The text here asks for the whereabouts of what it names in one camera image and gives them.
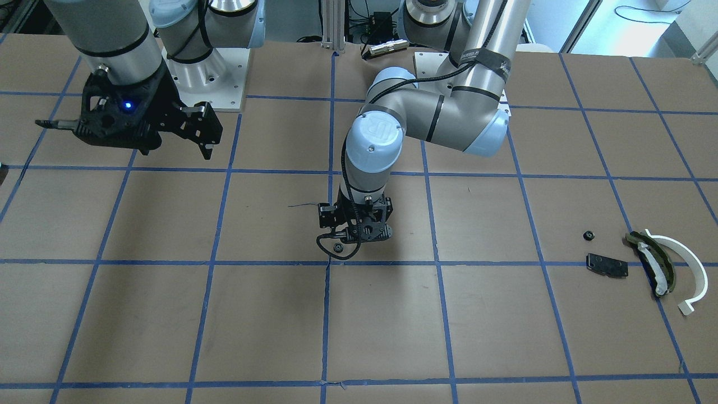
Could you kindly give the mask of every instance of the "wire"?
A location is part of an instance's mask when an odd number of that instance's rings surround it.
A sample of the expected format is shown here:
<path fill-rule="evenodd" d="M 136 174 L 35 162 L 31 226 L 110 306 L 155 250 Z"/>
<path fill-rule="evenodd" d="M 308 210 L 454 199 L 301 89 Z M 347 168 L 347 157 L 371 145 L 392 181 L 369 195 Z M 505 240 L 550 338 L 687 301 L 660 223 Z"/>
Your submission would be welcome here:
<path fill-rule="evenodd" d="M 653 10 L 653 9 L 641 9 L 641 8 L 639 8 L 639 7 L 623 5 L 623 6 L 618 6 L 618 7 L 614 8 L 614 9 L 613 9 L 613 14 L 616 14 L 616 15 L 619 16 L 620 18 L 627 19 L 628 21 L 641 22 L 641 23 L 644 23 L 644 24 L 670 24 L 670 22 L 666 22 L 666 21 L 643 21 L 643 20 L 641 20 L 641 19 L 628 18 L 628 17 L 626 17 L 625 15 L 622 15 L 621 13 L 619 13 L 619 12 L 618 12 L 618 9 L 630 9 L 630 10 L 637 10 L 637 11 L 640 11 L 640 12 L 653 12 L 653 13 L 673 13 L 673 12 L 675 12 L 676 14 L 680 14 L 681 12 L 679 12 L 678 10 L 684 8 L 684 7 L 687 6 L 688 3 L 690 3 L 690 2 L 691 2 L 691 0 L 688 0 L 688 1 L 687 1 L 686 3 L 684 3 L 682 6 L 678 6 L 678 7 L 676 7 L 675 9 L 667 10 L 667 11 L 664 11 L 664 10 Z"/>
<path fill-rule="evenodd" d="M 192 38 L 195 37 L 197 34 L 197 31 L 204 31 L 204 34 L 202 35 L 202 40 L 205 41 L 205 44 L 209 47 L 212 45 L 207 43 L 207 40 L 205 40 L 206 37 L 206 27 L 205 25 L 205 15 L 207 14 L 207 9 L 209 8 L 210 4 L 212 4 L 213 0 L 200 0 L 200 2 L 197 4 L 197 26 L 192 30 L 192 32 L 187 36 L 187 39 L 182 43 L 182 46 L 179 47 L 179 49 L 172 55 L 167 53 L 167 60 L 175 60 L 177 55 L 182 53 L 183 50 L 190 44 L 192 41 Z"/>
<path fill-rule="evenodd" d="M 363 16 L 363 15 L 359 14 L 359 13 L 356 11 L 356 9 L 354 8 L 354 5 L 352 4 L 352 1 L 351 1 L 351 0 L 349 0 L 349 8 L 351 8 L 352 11 L 354 12 L 354 14 L 357 14 L 359 17 L 362 17 L 362 18 L 364 18 L 364 19 L 369 19 L 369 16 Z"/>
<path fill-rule="evenodd" d="M 324 17 L 322 17 L 322 0 L 317 0 L 317 4 L 319 4 L 319 26 L 322 31 L 322 35 L 324 34 Z"/>
<path fill-rule="evenodd" d="M 346 152 L 347 152 L 347 140 L 346 140 L 346 138 L 344 138 L 344 143 L 342 144 L 342 178 L 344 179 L 344 187 L 347 189 L 347 193 L 349 194 L 349 201 L 352 203 L 352 210 L 354 210 L 354 217 L 355 217 L 355 219 L 357 221 L 357 225 L 358 225 L 359 224 L 359 209 L 357 209 L 356 203 L 354 202 L 354 195 L 352 192 L 352 188 L 349 186 L 349 177 L 347 176 L 347 165 L 345 162 L 345 156 L 347 154 Z M 347 219 L 347 231 L 349 231 L 349 224 L 350 224 L 349 220 L 351 220 L 351 219 Z M 330 237 L 331 237 L 331 233 L 320 234 L 319 236 L 317 236 L 317 245 L 323 252 L 325 252 L 331 258 L 335 258 L 340 261 L 345 261 L 345 260 L 350 259 L 351 257 L 354 257 L 356 255 L 356 253 L 359 252 L 359 248 L 361 247 L 361 238 L 359 236 L 357 238 L 357 244 L 356 244 L 356 247 L 354 248 L 354 251 L 352 251 L 349 255 L 345 255 L 344 257 L 334 254 L 333 252 L 329 251 L 322 245 L 321 240 L 329 239 Z"/>
<path fill-rule="evenodd" d="M 472 68 L 476 62 L 468 62 L 466 65 L 462 66 L 460 69 L 456 70 L 453 73 L 445 74 L 445 75 L 439 75 L 437 77 L 426 77 L 426 78 L 411 78 L 408 80 L 401 81 L 397 84 L 394 84 L 393 86 L 381 91 L 379 94 L 377 94 L 374 98 L 369 101 L 370 104 L 374 104 L 376 101 L 378 101 L 381 97 L 385 96 L 386 94 L 389 94 L 392 91 L 395 91 L 397 88 L 403 87 L 407 84 L 413 84 L 413 83 L 426 83 L 428 81 L 442 81 L 447 80 L 448 78 L 452 78 L 456 75 L 459 75 L 461 73 L 464 73 L 466 70 L 469 70 Z"/>

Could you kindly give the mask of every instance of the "black cable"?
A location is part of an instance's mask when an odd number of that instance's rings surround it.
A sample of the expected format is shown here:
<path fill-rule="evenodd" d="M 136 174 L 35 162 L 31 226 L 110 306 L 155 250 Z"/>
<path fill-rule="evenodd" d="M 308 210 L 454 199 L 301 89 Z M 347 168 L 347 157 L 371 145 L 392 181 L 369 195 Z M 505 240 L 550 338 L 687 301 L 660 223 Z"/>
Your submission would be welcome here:
<path fill-rule="evenodd" d="M 363 16 L 363 15 L 357 13 L 356 9 L 354 8 L 354 5 L 352 4 L 352 0 L 349 0 L 349 8 L 351 8 L 352 11 L 354 12 L 354 14 L 357 14 L 359 17 L 369 19 L 369 16 Z"/>
<path fill-rule="evenodd" d="M 317 3 L 319 4 L 319 26 L 322 31 L 322 34 L 324 34 L 324 17 L 322 17 L 322 0 L 317 0 Z"/>
<path fill-rule="evenodd" d="M 491 38 L 493 38 L 493 33 L 496 30 L 496 27 L 498 27 L 498 20 L 501 19 L 501 16 L 503 16 L 503 10 L 504 8 L 506 8 L 507 3 L 508 0 L 503 0 L 501 2 L 501 5 L 498 8 L 498 12 L 496 13 L 496 19 L 494 19 L 494 23 L 491 24 L 491 29 L 489 30 L 488 35 L 486 35 L 484 45 L 481 45 L 481 47 L 487 47 L 489 45 L 489 42 L 491 42 Z"/>
<path fill-rule="evenodd" d="M 187 39 L 182 43 L 182 46 L 179 47 L 178 51 L 176 51 L 172 55 L 167 53 L 167 60 L 174 60 L 177 57 L 177 55 L 182 53 L 182 51 L 185 50 L 185 48 L 190 44 L 190 42 L 192 41 L 192 38 L 195 37 L 195 34 L 197 34 L 197 31 L 203 31 L 202 40 L 205 41 L 205 45 L 207 45 L 209 47 L 212 46 L 212 45 L 208 44 L 208 39 L 205 39 L 206 32 L 207 32 L 207 28 L 205 27 L 205 15 L 207 14 L 207 9 L 209 8 L 212 1 L 213 0 L 200 0 L 200 2 L 197 4 L 197 26 L 187 36 Z"/>
<path fill-rule="evenodd" d="M 643 20 L 640 20 L 640 19 L 628 18 L 628 17 L 622 15 L 621 13 L 619 13 L 619 12 L 618 12 L 618 9 L 630 9 L 630 10 L 637 10 L 637 11 L 641 11 L 641 12 L 653 12 L 653 13 L 672 13 L 672 12 L 676 12 L 676 14 L 680 14 L 680 12 L 677 12 L 677 11 L 678 11 L 679 9 L 682 9 L 682 8 L 684 8 L 685 6 L 687 6 L 688 3 L 690 3 L 690 2 L 691 2 L 691 0 L 688 0 L 688 1 L 687 1 L 686 3 L 684 3 L 682 6 L 678 6 L 678 7 L 676 7 L 675 9 L 668 10 L 668 11 L 664 11 L 664 10 L 653 10 L 653 9 L 641 9 L 641 8 L 639 8 L 639 7 L 623 5 L 623 6 L 618 6 L 618 7 L 614 8 L 614 9 L 613 9 L 613 14 L 616 14 L 616 15 L 619 16 L 620 18 L 626 19 L 626 20 L 628 20 L 628 21 L 641 22 L 641 23 L 644 23 L 644 24 L 670 24 L 670 22 L 666 22 L 666 21 L 643 21 Z"/>
<path fill-rule="evenodd" d="M 356 203 L 354 202 L 354 195 L 352 193 L 352 188 L 349 186 L 349 177 L 347 176 L 347 165 L 345 162 L 346 154 L 347 154 L 347 140 L 346 140 L 346 138 L 344 138 L 344 143 L 342 144 L 342 160 L 341 160 L 342 161 L 342 179 L 344 180 L 344 186 L 347 189 L 347 193 L 349 194 L 349 201 L 352 203 L 352 210 L 354 210 L 354 217 L 357 221 L 357 226 L 358 226 L 359 225 L 359 209 L 357 209 Z M 347 231 L 349 231 L 350 220 L 351 219 L 347 219 Z M 350 259 L 351 257 L 354 257 L 356 255 L 356 253 L 359 252 L 359 248 L 361 247 L 361 238 L 360 238 L 361 235 L 358 234 L 356 237 L 357 237 L 356 248 L 354 249 L 354 251 L 351 252 L 351 254 L 346 255 L 344 257 L 334 254 L 333 252 L 329 251 L 322 245 L 321 240 L 331 238 L 331 233 L 320 234 L 319 236 L 317 236 L 317 246 L 319 246 L 319 248 L 323 252 L 325 252 L 327 255 L 329 255 L 331 258 L 335 258 L 340 261 L 345 261 L 345 260 Z"/>
<path fill-rule="evenodd" d="M 462 66 L 459 70 L 456 70 L 453 73 L 445 74 L 445 75 L 439 75 L 437 77 L 426 77 L 426 78 L 410 78 L 408 80 L 400 81 L 397 84 L 394 84 L 393 86 L 386 88 L 385 90 L 381 91 L 379 94 L 377 94 L 374 98 L 369 101 L 370 104 L 374 104 L 376 101 L 378 101 L 381 97 L 385 96 L 386 94 L 389 94 L 392 91 L 395 91 L 397 88 L 403 87 L 407 84 L 413 84 L 413 83 L 426 83 L 428 81 L 442 81 L 447 80 L 448 78 L 452 78 L 456 75 L 459 75 L 461 73 L 464 73 L 466 70 L 469 70 L 472 68 L 476 62 L 468 62 L 466 65 Z"/>

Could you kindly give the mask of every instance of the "black strap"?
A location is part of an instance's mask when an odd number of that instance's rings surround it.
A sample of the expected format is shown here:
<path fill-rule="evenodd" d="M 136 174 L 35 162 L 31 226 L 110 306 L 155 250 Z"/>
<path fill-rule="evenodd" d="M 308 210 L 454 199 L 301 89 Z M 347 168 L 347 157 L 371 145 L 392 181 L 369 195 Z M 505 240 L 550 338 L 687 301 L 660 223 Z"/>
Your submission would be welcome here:
<path fill-rule="evenodd" d="M 497 96 L 496 94 L 494 94 L 494 93 L 492 93 L 492 92 L 490 92 L 490 91 L 486 91 L 486 90 L 484 90 L 484 89 L 482 89 L 482 88 L 467 87 L 467 86 L 455 86 L 454 88 L 451 89 L 451 92 L 452 92 L 452 93 L 453 93 L 454 91 L 469 91 L 469 92 L 472 92 L 472 93 L 478 93 L 478 94 L 482 94 L 482 95 L 487 96 L 487 97 L 491 97 L 491 98 L 495 99 L 496 101 L 500 101 L 500 100 L 501 100 L 501 97 Z"/>
<path fill-rule="evenodd" d="M 426 141 L 430 142 L 432 140 L 432 137 L 434 137 L 434 130 L 437 128 L 437 122 L 439 121 L 439 114 L 442 111 L 442 106 L 444 105 L 444 96 L 439 96 L 439 100 L 437 101 L 437 108 L 434 110 L 434 118 L 432 118 L 432 125 L 429 127 L 429 134 L 426 136 Z"/>
<path fill-rule="evenodd" d="M 142 45 L 144 40 L 147 38 L 147 35 L 149 35 L 149 25 L 148 24 L 145 25 L 144 32 L 142 33 L 142 35 L 140 35 L 140 37 L 135 42 L 132 42 L 130 45 L 127 45 L 127 46 L 122 47 L 117 50 L 111 50 L 109 52 L 92 52 L 90 50 L 86 50 L 81 47 L 75 47 L 75 48 L 87 56 L 92 56 L 95 58 L 112 58 L 114 56 L 123 55 L 123 54 L 139 47 L 139 45 Z"/>
<path fill-rule="evenodd" d="M 454 19 L 451 21 L 451 28 L 449 28 L 449 36 L 447 36 L 447 42 L 444 44 L 444 50 L 449 52 L 451 50 L 451 43 L 454 42 L 454 34 L 456 34 L 456 27 L 459 25 L 459 18 L 461 13 L 457 7 L 454 10 Z"/>
<path fill-rule="evenodd" d="M 484 65 L 487 69 L 498 74 L 504 81 L 508 81 L 508 76 L 511 73 L 511 59 L 507 58 L 500 53 L 496 53 L 492 50 L 486 49 L 485 47 L 479 49 L 465 50 L 461 54 L 459 64 L 476 62 L 480 65 Z"/>

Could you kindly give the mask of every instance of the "white curved plastic part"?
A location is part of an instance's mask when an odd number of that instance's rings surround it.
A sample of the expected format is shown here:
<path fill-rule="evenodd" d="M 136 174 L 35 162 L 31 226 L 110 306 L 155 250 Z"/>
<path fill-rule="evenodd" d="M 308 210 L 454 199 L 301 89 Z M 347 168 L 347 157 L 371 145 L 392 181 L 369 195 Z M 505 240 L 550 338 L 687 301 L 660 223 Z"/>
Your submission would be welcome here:
<path fill-rule="evenodd" d="M 688 264 L 691 271 L 693 271 L 693 276 L 696 278 L 696 292 L 693 294 L 692 298 L 686 299 L 678 304 L 678 308 L 681 309 L 684 316 L 693 313 L 696 310 L 693 308 L 693 303 L 701 300 L 708 291 L 708 275 L 706 274 L 706 269 L 703 267 L 701 260 L 699 260 L 698 257 L 696 257 L 696 255 L 688 249 L 688 247 L 670 237 L 651 234 L 648 229 L 645 230 L 645 235 L 653 238 L 657 243 L 675 251 L 681 256 L 681 258 L 683 258 L 686 264 Z"/>

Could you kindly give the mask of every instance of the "blue tape line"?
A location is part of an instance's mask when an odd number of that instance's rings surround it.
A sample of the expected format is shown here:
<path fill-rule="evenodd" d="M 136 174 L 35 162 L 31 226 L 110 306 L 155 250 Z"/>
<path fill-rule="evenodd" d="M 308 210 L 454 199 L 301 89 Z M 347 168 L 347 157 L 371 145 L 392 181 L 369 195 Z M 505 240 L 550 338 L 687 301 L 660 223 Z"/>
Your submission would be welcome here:
<path fill-rule="evenodd" d="M 465 377 L 457 379 L 461 385 L 485 385 L 497 383 L 555 383 L 570 382 L 569 376 L 533 376 L 533 377 Z"/>
<path fill-rule="evenodd" d="M 110 219 L 107 222 L 107 226 L 105 227 L 105 234 L 102 236 L 102 242 L 100 243 L 100 249 L 97 251 L 97 257 L 96 259 L 99 261 L 102 259 L 102 254 L 105 252 L 105 246 L 107 246 L 107 240 L 110 237 L 110 231 L 112 230 L 112 225 L 115 221 L 115 217 L 117 216 L 117 210 L 120 207 L 120 201 L 122 200 L 122 194 L 125 192 L 125 188 L 127 186 L 127 180 L 130 176 L 130 170 L 129 168 L 132 167 L 132 164 L 134 163 L 135 156 L 137 156 L 137 151 L 134 150 L 132 154 L 130 155 L 130 160 L 127 163 L 128 170 L 125 171 L 125 176 L 122 178 L 122 184 L 120 184 L 120 189 L 117 193 L 117 197 L 115 198 L 115 203 L 112 206 L 112 212 L 110 213 Z M 62 384 L 62 381 L 65 379 L 65 372 L 67 371 L 67 366 L 70 363 L 70 357 L 73 354 L 73 349 L 75 348 L 75 342 L 78 338 L 78 333 L 80 332 L 80 325 L 82 325 L 83 318 L 85 316 L 85 310 L 87 308 L 88 301 L 90 300 L 90 292 L 92 291 L 92 287 L 95 283 L 95 278 L 97 276 L 98 268 L 100 267 L 100 264 L 95 263 L 92 272 L 90 273 L 90 279 L 88 280 L 88 284 L 85 287 L 85 294 L 83 296 L 83 301 L 80 304 L 80 310 L 78 311 L 78 316 L 75 319 L 75 325 L 73 327 L 73 333 L 70 335 L 70 341 L 67 343 L 67 350 L 65 351 L 65 357 L 62 360 L 62 366 L 60 367 L 60 372 L 57 375 L 57 382 L 55 383 L 55 388 L 52 390 L 52 396 L 50 397 L 50 404 L 55 404 L 57 401 L 57 394 L 60 392 L 60 387 Z"/>
<path fill-rule="evenodd" d="M 322 380 L 327 380 L 327 363 L 329 361 L 329 293 L 332 272 L 332 258 L 327 259 L 327 269 L 324 278 L 324 316 L 322 317 Z M 322 384 L 320 391 L 320 404 L 327 402 L 327 386 Z"/>
<path fill-rule="evenodd" d="M 44 92 L 32 92 L 32 91 L 0 91 L 0 96 L 61 96 L 62 93 L 44 93 Z"/>
<path fill-rule="evenodd" d="M 531 235 L 533 236 L 533 243 L 536 245 L 536 253 L 538 255 L 538 262 L 541 265 L 541 271 L 544 274 L 544 282 L 546 283 L 546 289 L 549 292 L 549 299 L 551 300 L 551 308 L 554 311 L 554 317 L 556 318 L 556 327 L 559 330 L 561 337 L 561 345 L 564 348 L 564 354 L 566 355 L 566 364 L 569 368 L 569 376 L 571 384 L 574 388 L 574 395 L 576 396 L 577 404 L 582 404 L 581 393 L 579 391 L 579 385 L 576 380 L 576 371 L 574 370 L 574 363 L 571 359 L 571 351 L 569 350 L 569 342 L 566 338 L 564 331 L 564 325 L 561 321 L 561 314 L 559 312 L 559 306 L 556 304 L 556 296 L 554 295 L 554 289 L 551 286 L 551 278 L 549 277 L 549 271 L 546 269 L 546 261 L 544 260 L 544 253 L 541 251 L 541 243 L 539 242 L 539 233 L 536 230 L 536 222 L 533 220 L 533 214 L 531 213 L 531 204 L 528 202 L 528 194 L 526 192 L 526 184 L 523 182 L 523 176 L 521 175 L 521 166 L 518 164 L 518 156 L 516 154 L 516 148 L 513 144 L 513 138 L 511 137 L 511 130 L 506 133 L 508 138 L 508 144 L 511 148 L 511 155 L 513 156 L 513 164 L 516 167 L 516 173 L 518 174 L 518 184 L 521 187 L 521 195 L 523 196 L 523 203 L 526 205 L 526 215 L 528 216 L 528 224 L 531 226 Z"/>
<path fill-rule="evenodd" d="M 622 375 L 578 375 L 579 382 L 599 382 L 615 380 L 714 380 L 718 373 L 645 373 Z M 528 376 L 528 377 L 460 377 L 455 380 L 458 385 L 513 384 L 513 383 L 556 383 L 570 382 L 569 376 Z M 447 377 L 429 379 L 352 379 L 341 382 L 324 382 L 321 380 L 218 380 L 195 382 L 195 388 L 212 387 L 319 387 L 329 386 L 378 386 L 378 385 L 449 385 L 452 381 Z M 187 388 L 188 382 L 64 382 L 61 390 L 66 389 L 175 389 Z M 0 390 L 46 390 L 55 383 L 0 383 Z"/>
<path fill-rule="evenodd" d="M 336 102 L 355 102 L 364 104 L 366 100 L 360 100 L 358 98 L 334 98 Z"/>
<path fill-rule="evenodd" d="M 0 390 L 51 389 L 54 386 L 54 383 L 0 383 Z"/>
<path fill-rule="evenodd" d="M 718 115 L 718 112 L 710 111 L 661 111 L 661 113 L 664 115 Z"/>
<path fill-rule="evenodd" d="M 618 189 L 616 188 L 616 184 L 613 182 L 611 172 L 608 170 L 608 164 L 606 164 L 606 159 L 603 157 L 603 153 L 601 153 L 601 147 L 598 145 L 598 139 L 596 138 L 596 134 L 593 132 L 593 127 L 591 127 L 591 122 L 588 120 L 588 115 L 586 115 L 586 110 L 583 107 L 583 103 L 581 102 L 581 98 L 579 97 L 579 93 L 576 90 L 576 86 L 574 85 L 574 80 L 571 78 L 571 73 L 569 73 L 569 68 L 566 66 L 566 61 L 564 60 L 564 57 L 562 54 L 559 53 L 559 59 L 561 61 L 561 65 L 564 67 L 564 72 L 566 73 L 566 77 L 569 79 L 569 84 L 571 85 L 571 90 L 574 92 L 574 97 L 576 98 L 576 102 L 579 104 L 579 108 L 581 109 L 581 114 L 584 117 L 584 121 L 586 121 L 586 127 L 588 128 L 588 132 L 591 134 L 591 140 L 593 141 L 593 145 L 596 147 L 596 152 L 598 153 L 598 157 L 601 159 L 601 164 L 603 165 L 603 170 L 606 172 L 606 176 L 608 177 L 608 182 L 611 185 L 611 190 L 613 190 L 613 195 L 616 198 L 616 203 L 618 203 L 618 207 L 621 210 L 621 215 L 623 215 L 623 221 L 625 222 L 626 228 L 628 231 L 630 231 L 630 222 L 628 221 L 628 215 L 625 212 L 625 209 L 623 208 L 623 204 L 621 203 L 620 197 L 618 195 Z"/>
<path fill-rule="evenodd" d="M 237 144 L 239 143 L 239 132 L 242 126 L 242 114 L 237 115 L 237 124 L 234 129 L 234 140 L 232 142 L 232 150 L 229 156 L 229 163 L 225 170 L 225 183 L 222 189 L 222 200 L 220 202 L 219 213 L 217 215 L 217 227 L 215 230 L 215 240 L 212 244 L 212 254 L 210 255 L 210 266 L 207 269 L 207 284 L 205 286 L 205 297 L 202 300 L 202 312 L 200 314 L 200 325 L 197 327 L 197 339 L 195 341 L 195 352 L 192 355 L 192 366 L 190 368 L 190 379 L 187 386 L 187 394 L 185 403 L 192 402 L 192 391 L 195 386 L 195 378 L 197 376 L 197 364 L 200 361 L 200 351 L 202 350 L 202 338 L 205 333 L 205 322 L 207 321 L 207 310 L 210 305 L 210 293 L 212 292 L 212 280 L 215 273 L 215 265 L 217 260 L 217 250 L 220 244 L 220 235 L 222 233 L 222 222 L 224 221 L 224 212 L 227 206 L 227 195 L 229 194 L 229 185 L 232 180 L 232 165 L 237 154 Z"/>
<path fill-rule="evenodd" d="M 246 98 L 259 98 L 264 100 L 295 100 L 295 101 L 330 101 L 330 98 L 326 97 L 293 97 L 293 96 L 252 96 L 248 95 Z"/>
<path fill-rule="evenodd" d="M 214 261 L 216 265 L 233 266 L 233 267 L 263 267 L 263 266 L 314 266 L 321 267 L 325 266 L 326 261 Z M 346 266 L 434 266 L 436 261 L 346 261 L 346 262 L 333 262 L 332 265 L 346 265 Z M 546 266 L 549 267 L 582 267 L 585 265 L 583 261 L 545 261 Z M 56 260 L 56 259 L 43 259 L 43 258 L 0 258 L 0 264 L 20 264 L 20 265 L 36 265 L 36 264 L 50 264 L 50 265 L 166 265 L 166 266 L 199 266 L 209 265 L 210 261 L 179 261 L 179 260 Z M 527 266 L 539 266 L 541 263 L 538 261 L 439 261 L 439 264 L 443 267 L 452 266 L 473 266 L 473 267 L 527 267 Z M 685 262 L 675 262 L 673 265 L 677 267 L 687 267 L 688 264 Z M 630 267 L 643 266 L 640 262 L 629 262 Z M 718 267 L 718 262 L 703 262 L 704 267 Z"/>
<path fill-rule="evenodd" d="M 327 172 L 323 170 L 262 170 L 262 169 L 247 169 L 247 168 L 233 168 L 230 170 L 232 173 L 244 173 L 244 174 L 308 174 L 308 175 L 326 175 Z"/>
<path fill-rule="evenodd" d="M 638 76 L 638 80 L 640 80 L 640 83 L 643 85 L 643 89 L 648 94 L 648 98 L 651 100 L 651 103 L 653 104 L 653 108 L 656 109 L 658 116 L 661 118 L 661 122 L 663 122 L 663 127 L 666 128 L 666 132 L 668 132 L 668 136 L 671 138 L 671 141 L 673 142 L 673 145 L 676 148 L 676 151 L 678 152 L 678 156 L 681 157 L 681 161 L 686 166 L 686 170 L 688 170 L 688 174 L 691 176 L 691 179 L 693 180 L 694 184 L 696 185 L 696 188 L 698 189 L 698 193 L 701 194 L 701 198 L 703 198 L 703 202 L 706 204 L 706 207 L 708 208 L 708 212 L 711 214 L 711 216 L 713 216 L 713 221 L 716 224 L 718 224 L 718 217 L 716 217 L 715 211 L 713 211 L 711 204 L 708 202 L 708 198 L 706 198 L 705 193 L 703 193 L 703 188 L 701 188 L 701 185 L 696 180 L 696 176 L 693 174 L 693 170 L 691 170 L 691 166 L 688 164 L 688 160 L 686 160 L 686 157 L 683 155 L 681 148 L 678 146 L 678 142 L 676 141 L 676 138 L 673 135 L 671 128 L 668 127 L 668 122 L 666 122 L 666 118 L 663 116 L 663 113 L 659 109 L 658 104 L 656 103 L 656 100 L 653 98 L 653 94 L 651 94 L 651 91 L 648 90 L 648 86 L 645 84 L 645 81 L 643 80 L 643 76 L 638 71 L 638 66 L 635 65 L 633 58 L 628 58 L 628 60 L 630 61 L 630 64 L 633 66 L 633 70 L 635 71 L 635 74 Z"/>
<path fill-rule="evenodd" d="M 21 169 L 21 165 L 7 165 L 9 169 Z M 87 171 L 124 171 L 119 166 L 84 166 L 84 165 L 29 165 L 28 170 L 87 170 Z M 225 173 L 223 168 L 204 167 L 132 167 L 131 171 L 180 172 L 180 173 Z M 341 175 L 339 170 L 270 170 L 262 168 L 233 168 L 232 173 L 244 174 L 295 174 L 295 175 Z M 392 171 L 392 175 L 421 177 L 424 173 L 414 171 Z M 718 178 L 682 178 L 682 177 L 622 177 L 606 175 L 571 175 L 571 174 L 522 174 L 524 178 L 558 178 L 575 180 L 626 180 L 626 181 L 699 181 L 718 182 Z M 511 173 L 429 173 L 429 177 L 477 177 L 477 178 L 517 178 Z"/>
<path fill-rule="evenodd" d="M 695 180 L 696 176 L 693 174 L 693 170 L 691 170 L 691 167 L 688 164 L 688 160 L 683 156 L 683 152 L 681 151 L 681 148 L 678 146 L 678 142 L 676 142 L 676 138 L 673 136 L 673 133 L 671 132 L 671 128 L 668 127 L 668 123 L 666 122 L 666 118 L 663 117 L 663 114 L 661 113 L 661 110 L 658 107 L 658 104 L 656 103 L 656 100 L 653 98 L 653 94 L 651 94 L 651 91 L 648 90 L 648 86 L 646 85 L 645 81 L 643 80 L 643 76 L 638 71 L 638 66 L 635 65 L 635 62 L 633 61 L 633 58 L 628 58 L 630 61 L 631 66 L 633 66 L 633 70 L 635 71 L 635 74 L 638 76 L 638 80 L 640 80 L 641 85 L 643 85 L 643 89 L 645 90 L 646 94 L 648 94 L 648 98 L 651 100 L 651 103 L 653 104 L 653 108 L 656 109 L 656 112 L 658 112 L 658 116 L 661 118 L 661 122 L 663 122 L 663 127 L 666 128 L 666 132 L 668 132 L 669 137 L 671 138 L 671 141 L 673 142 L 673 145 L 676 148 L 676 151 L 678 152 L 679 156 L 681 157 L 681 161 L 686 166 L 686 170 L 688 170 L 688 174 L 690 174 L 691 178 L 694 181 L 694 184 L 696 188 L 698 189 L 698 192 L 701 194 L 701 198 L 703 198 L 703 202 L 706 204 L 706 207 L 708 208 L 708 212 L 710 212 L 711 216 L 713 216 L 713 221 L 718 224 L 718 219 L 716 218 L 715 212 L 713 212 L 713 209 L 711 208 L 710 203 L 708 203 L 708 199 L 706 199 L 705 194 L 703 194 L 703 190 L 701 189 L 700 184 L 698 184 L 698 181 Z M 680 363 L 683 365 L 683 371 L 688 377 L 688 385 L 691 388 L 691 392 L 693 393 L 693 399 L 696 401 L 696 404 L 701 403 L 701 399 L 698 396 L 698 391 L 696 390 L 696 386 L 693 384 L 693 380 L 690 376 L 690 371 L 688 370 L 688 364 L 686 364 L 683 354 L 681 353 L 681 347 L 678 345 L 678 341 L 676 340 L 676 336 L 673 333 L 673 328 L 671 327 L 671 323 L 668 321 L 668 317 L 666 317 L 666 311 L 663 309 L 663 304 L 659 299 L 656 299 L 656 304 L 658 304 L 658 309 L 661 312 L 661 317 L 663 318 L 663 322 L 666 325 L 666 330 L 668 331 L 668 335 L 671 337 L 671 342 L 673 343 L 673 347 L 676 350 L 676 355 L 678 356 L 678 359 Z"/>
<path fill-rule="evenodd" d="M 78 59 L 75 61 L 75 67 L 73 67 L 73 70 L 70 72 L 70 77 L 67 78 L 67 81 L 65 82 L 65 86 L 62 87 L 62 93 L 60 97 L 57 99 L 57 102 L 55 102 L 55 107 L 52 109 L 52 112 L 50 113 L 50 119 L 55 117 L 55 114 L 57 113 L 57 110 L 60 107 L 60 103 L 62 103 L 62 99 L 64 98 L 64 94 L 67 92 L 67 88 L 70 87 L 70 83 L 73 81 L 73 77 L 75 77 L 75 72 L 78 71 L 78 66 L 80 65 L 80 57 L 78 56 Z M 12 200 L 15 198 L 15 194 L 17 193 L 17 190 L 20 188 L 20 183 L 22 183 L 22 179 L 25 178 L 25 173 L 27 172 L 28 166 L 30 166 L 30 162 L 35 157 L 35 153 L 37 153 L 37 150 L 40 147 L 40 144 L 42 143 L 42 140 L 45 138 L 45 133 L 47 132 L 47 129 L 43 129 L 40 132 L 40 135 L 37 138 L 37 141 L 35 142 L 35 145 L 32 147 L 32 150 L 30 151 L 30 156 L 27 157 L 27 160 L 25 160 L 25 164 L 22 166 L 22 171 L 20 171 L 20 176 L 17 178 L 17 181 L 15 181 L 15 186 L 12 188 L 12 191 L 10 191 L 10 195 L 7 198 L 7 201 L 5 201 L 5 206 L 2 208 L 2 211 L 0 211 L 0 223 L 2 223 L 3 219 L 5 219 L 5 214 L 7 214 L 7 210 L 10 207 L 10 203 L 12 203 Z"/>
<path fill-rule="evenodd" d="M 421 142 L 421 160 L 424 164 L 424 184 L 426 186 L 426 202 L 429 205 L 429 225 L 432 230 L 432 247 L 434 249 L 434 264 L 437 267 L 437 282 L 439 284 L 439 300 L 442 307 L 442 322 L 444 324 L 444 340 L 447 349 L 447 362 L 449 367 L 449 381 L 453 404 L 459 404 L 459 393 L 456 388 L 456 373 L 454 371 L 454 350 L 451 345 L 451 330 L 449 329 L 449 314 L 447 311 L 446 293 L 444 290 L 444 273 L 439 263 L 439 247 L 437 241 L 437 228 L 434 221 L 434 203 L 432 201 L 432 186 L 429 181 L 429 163 L 426 158 L 426 145 Z"/>
<path fill-rule="evenodd" d="M 218 381 L 218 382 L 195 382 L 195 388 L 204 387 L 319 387 L 322 383 L 319 380 L 285 380 L 285 381 Z"/>
<path fill-rule="evenodd" d="M 177 389 L 186 387 L 186 382 L 74 382 L 63 383 L 61 389 Z"/>

